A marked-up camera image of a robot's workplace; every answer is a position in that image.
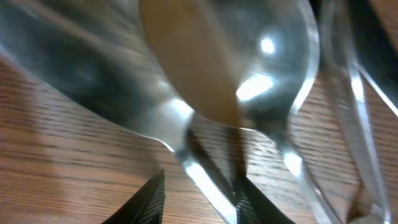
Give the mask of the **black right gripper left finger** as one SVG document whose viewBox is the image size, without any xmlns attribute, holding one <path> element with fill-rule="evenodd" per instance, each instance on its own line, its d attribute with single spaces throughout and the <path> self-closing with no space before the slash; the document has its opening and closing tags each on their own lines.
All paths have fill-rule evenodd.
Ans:
<svg viewBox="0 0 398 224">
<path fill-rule="evenodd" d="M 103 224 L 162 224 L 164 204 L 165 176 L 162 169 Z"/>
</svg>

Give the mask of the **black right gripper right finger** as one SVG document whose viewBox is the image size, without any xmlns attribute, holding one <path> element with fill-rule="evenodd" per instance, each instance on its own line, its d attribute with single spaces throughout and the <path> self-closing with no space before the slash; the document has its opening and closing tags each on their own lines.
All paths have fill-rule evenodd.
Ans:
<svg viewBox="0 0 398 224">
<path fill-rule="evenodd" d="M 237 180 L 237 224 L 295 224 L 247 177 Z"/>
</svg>

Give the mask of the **large metal spoon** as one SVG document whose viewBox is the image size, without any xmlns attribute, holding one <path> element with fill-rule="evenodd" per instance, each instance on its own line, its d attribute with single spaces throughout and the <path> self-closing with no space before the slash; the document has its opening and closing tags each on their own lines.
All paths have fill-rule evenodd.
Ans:
<svg viewBox="0 0 398 224">
<path fill-rule="evenodd" d="M 189 139 L 195 110 L 149 48 L 138 1 L 2 1 L 1 53 L 69 99 L 161 142 L 226 223 L 233 194 Z"/>
<path fill-rule="evenodd" d="M 308 0 L 213 1 L 233 58 L 240 127 L 269 137 L 294 176 L 318 223 L 339 218 L 289 136 L 316 79 L 320 38 Z"/>
</svg>

